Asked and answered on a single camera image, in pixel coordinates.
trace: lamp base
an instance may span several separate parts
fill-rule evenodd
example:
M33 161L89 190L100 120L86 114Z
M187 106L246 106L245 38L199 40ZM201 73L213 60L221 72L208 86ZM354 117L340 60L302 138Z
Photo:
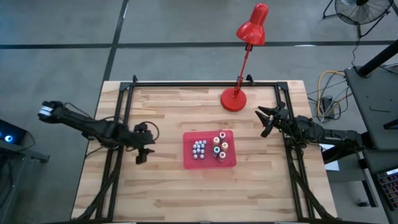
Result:
M221 105L228 111L237 112L246 105L246 94L240 90L239 94L234 97L234 92L235 88L233 87L224 90L223 94L221 94Z

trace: lamp shade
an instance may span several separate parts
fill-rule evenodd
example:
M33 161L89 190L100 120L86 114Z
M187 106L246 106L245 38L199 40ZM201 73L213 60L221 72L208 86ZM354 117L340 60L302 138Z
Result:
M263 45L266 41L266 33L262 25L267 14L268 6L266 4L256 4L250 20L239 27L238 31L236 31L236 35L249 44Z

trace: black desk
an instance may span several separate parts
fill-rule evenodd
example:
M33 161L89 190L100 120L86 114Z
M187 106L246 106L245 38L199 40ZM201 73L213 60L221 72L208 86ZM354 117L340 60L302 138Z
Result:
M389 68L398 73L398 69ZM398 223L398 210L391 211L375 174L398 166L398 130L386 130L383 124L398 118L398 75L377 68L369 78L355 69L345 70L348 85L375 149L363 152L377 193L390 223Z

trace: desk lamp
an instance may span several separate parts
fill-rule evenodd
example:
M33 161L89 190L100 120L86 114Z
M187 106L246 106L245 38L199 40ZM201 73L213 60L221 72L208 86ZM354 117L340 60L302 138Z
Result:
M264 42L266 41L266 33L264 32L262 25L267 14L268 6L266 4L256 4L250 20L241 25L238 31L236 31L236 35L247 43L245 48L246 55L244 56L241 74L238 80L236 80L236 86L226 89L221 95L221 105L223 105L224 109L228 111L240 111L246 105L246 95L241 90L243 71L253 45L264 45Z

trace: blue light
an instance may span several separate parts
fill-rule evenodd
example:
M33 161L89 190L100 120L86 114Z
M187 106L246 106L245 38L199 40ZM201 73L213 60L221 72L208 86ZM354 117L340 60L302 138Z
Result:
M12 136L6 136L4 139L6 140L6 142L11 142L13 137Z

